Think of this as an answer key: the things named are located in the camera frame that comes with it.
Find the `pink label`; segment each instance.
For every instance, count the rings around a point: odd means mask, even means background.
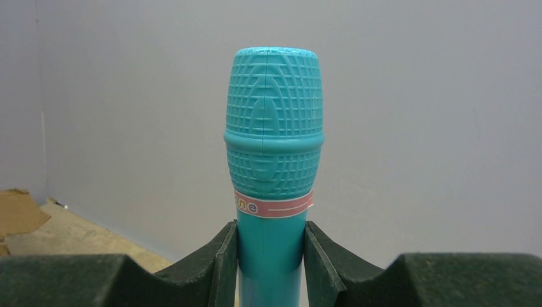
[[[243,195],[237,190],[234,190],[234,192],[235,205],[239,210],[246,214],[267,219],[294,216],[314,205],[313,190],[309,194],[293,200],[259,200]]]

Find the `white wall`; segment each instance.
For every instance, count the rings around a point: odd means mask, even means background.
[[[0,1],[0,189],[45,192],[36,1]]]
[[[235,52],[315,51],[309,213],[380,266],[406,251],[542,256],[542,2],[39,1],[48,189],[172,258],[235,218]]]

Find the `toy microphone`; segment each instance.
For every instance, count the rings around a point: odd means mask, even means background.
[[[307,208],[324,141],[320,65],[303,49],[235,54],[226,141],[241,306],[298,306]]]

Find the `cardboard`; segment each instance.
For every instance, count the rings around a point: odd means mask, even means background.
[[[31,233],[49,220],[50,215],[40,210],[27,190],[0,191],[0,256],[9,255],[2,243],[7,235]]]

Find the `black metal bracket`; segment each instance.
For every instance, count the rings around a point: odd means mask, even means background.
[[[235,301],[237,223],[151,274],[127,255],[0,258],[0,306],[202,306]],[[522,254],[403,254],[386,270],[307,222],[311,307],[540,306],[542,259]]]

